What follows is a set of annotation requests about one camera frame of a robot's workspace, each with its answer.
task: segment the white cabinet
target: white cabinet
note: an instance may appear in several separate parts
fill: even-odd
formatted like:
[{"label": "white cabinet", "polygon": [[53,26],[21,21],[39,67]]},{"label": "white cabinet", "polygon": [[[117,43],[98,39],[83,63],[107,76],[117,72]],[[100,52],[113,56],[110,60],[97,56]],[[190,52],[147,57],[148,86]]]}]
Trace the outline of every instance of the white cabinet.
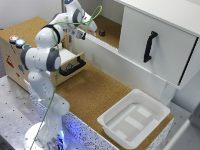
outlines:
[{"label": "white cabinet", "polygon": [[[158,35],[149,39],[152,31]],[[175,85],[181,83],[196,41],[192,34],[125,7],[119,53]],[[151,59],[144,62],[144,54]]]}]

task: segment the green cable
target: green cable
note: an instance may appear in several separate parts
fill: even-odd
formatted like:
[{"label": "green cable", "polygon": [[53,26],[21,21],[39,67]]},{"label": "green cable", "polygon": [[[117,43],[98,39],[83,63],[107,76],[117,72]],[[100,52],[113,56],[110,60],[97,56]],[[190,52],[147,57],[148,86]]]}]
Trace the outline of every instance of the green cable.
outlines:
[{"label": "green cable", "polygon": [[[98,8],[100,8],[98,14],[97,14],[95,17],[93,17],[93,16],[94,16],[94,13],[96,12],[96,10],[97,10]],[[100,15],[101,11],[102,11],[102,6],[98,6],[98,7],[94,10],[94,12],[92,13],[92,16],[91,16],[90,20],[87,21],[87,22],[80,22],[80,23],[56,22],[56,23],[54,23],[54,25],[55,25],[55,24],[59,24],[59,23],[67,23],[67,24],[85,24],[85,23],[87,23],[86,31],[88,31],[88,27],[89,27],[90,22],[91,22],[92,20],[94,20],[96,17],[98,17],[98,16]],[[57,44],[56,44],[57,49],[58,49],[58,51],[60,51],[60,49],[59,49],[59,47],[58,47],[58,42],[57,42],[57,40],[56,40],[55,33],[53,32],[53,29],[51,29],[51,30],[52,30],[52,34],[53,34],[54,40],[55,40],[55,42],[57,43]],[[58,78],[59,78],[59,70],[57,70],[57,79],[56,79],[56,84],[55,84],[55,87],[54,87],[53,96],[52,96],[52,98],[51,98],[51,102],[50,102],[50,104],[49,104],[49,106],[48,106],[48,108],[47,108],[47,111],[46,111],[46,113],[45,113],[45,115],[44,115],[44,118],[42,119],[42,122],[41,122],[40,127],[39,127],[39,129],[38,129],[38,132],[37,132],[37,134],[36,134],[36,136],[35,136],[35,138],[34,138],[34,141],[33,141],[32,145],[31,145],[30,150],[32,149],[33,144],[34,144],[35,141],[36,141],[36,138],[37,138],[37,136],[38,136],[38,134],[39,134],[39,132],[40,132],[40,129],[41,129],[41,127],[42,127],[42,124],[43,124],[43,122],[44,122],[44,120],[45,120],[45,118],[46,118],[46,116],[47,116],[47,114],[48,114],[48,111],[49,111],[49,109],[50,109],[50,107],[51,107],[51,104],[52,104],[52,102],[53,102],[54,95],[55,95],[56,89],[57,89]]]}]

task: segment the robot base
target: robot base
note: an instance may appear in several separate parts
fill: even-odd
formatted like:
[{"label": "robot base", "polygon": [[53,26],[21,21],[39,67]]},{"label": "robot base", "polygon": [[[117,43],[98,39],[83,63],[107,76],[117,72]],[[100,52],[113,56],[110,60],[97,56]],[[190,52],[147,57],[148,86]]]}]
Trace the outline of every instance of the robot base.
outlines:
[{"label": "robot base", "polygon": [[[25,150],[30,150],[31,146],[32,146],[32,143],[34,141],[34,138],[38,132],[38,129],[41,125],[41,122],[33,125],[25,134],[25,137],[24,137],[24,149]],[[65,140],[65,145],[68,145],[69,144],[69,140]],[[39,142],[34,142],[33,144],[33,147],[32,147],[32,150],[49,150],[49,148],[46,146],[44,148],[42,148],[42,146],[39,146]]]}]

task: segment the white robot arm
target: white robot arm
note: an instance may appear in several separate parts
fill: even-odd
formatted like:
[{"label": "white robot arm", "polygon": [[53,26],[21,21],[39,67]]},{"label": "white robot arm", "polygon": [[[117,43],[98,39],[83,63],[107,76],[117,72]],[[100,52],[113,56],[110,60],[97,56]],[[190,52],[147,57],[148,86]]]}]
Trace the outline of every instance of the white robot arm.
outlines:
[{"label": "white robot arm", "polygon": [[[24,49],[21,53],[21,61],[30,71],[28,75],[30,86],[46,107],[50,105],[54,94],[54,87],[46,71],[53,72],[60,68],[61,58],[54,47],[63,39],[63,29],[67,29],[68,35],[78,39],[85,38],[85,33],[77,28],[82,22],[90,21],[89,30],[93,32],[97,30],[95,22],[90,20],[91,16],[81,8],[77,0],[65,0],[65,7],[66,13],[55,15],[53,20],[36,35],[37,48]],[[51,149],[48,143],[55,142],[53,139],[56,139],[63,130],[61,117],[68,111],[69,103],[55,94],[34,147],[38,146],[38,150]],[[25,149],[30,149],[30,145],[25,146]]]}]

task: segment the cabinet door handle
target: cabinet door handle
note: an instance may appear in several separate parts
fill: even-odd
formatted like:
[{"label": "cabinet door handle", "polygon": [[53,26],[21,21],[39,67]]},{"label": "cabinet door handle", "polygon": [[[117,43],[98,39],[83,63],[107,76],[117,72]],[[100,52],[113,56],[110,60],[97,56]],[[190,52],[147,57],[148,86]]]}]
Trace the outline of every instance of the cabinet door handle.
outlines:
[{"label": "cabinet door handle", "polygon": [[68,76],[68,75],[74,73],[76,70],[78,70],[78,69],[80,69],[80,68],[82,68],[83,66],[86,65],[86,62],[85,62],[84,60],[82,60],[82,59],[80,58],[80,56],[77,57],[77,61],[79,62],[79,64],[78,64],[77,66],[74,66],[74,67],[71,68],[71,69],[62,70],[61,67],[60,67],[59,73],[60,73],[62,76],[65,76],[65,77],[66,77],[66,76]]},{"label": "cabinet door handle", "polygon": [[149,36],[149,39],[147,41],[146,50],[145,50],[145,53],[144,53],[144,63],[148,62],[151,59],[151,56],[149,54],[150,54],[150,51],[151,51],[152,40],[156,36],[158,36],[158,33],[152,31],[151,35]]}]

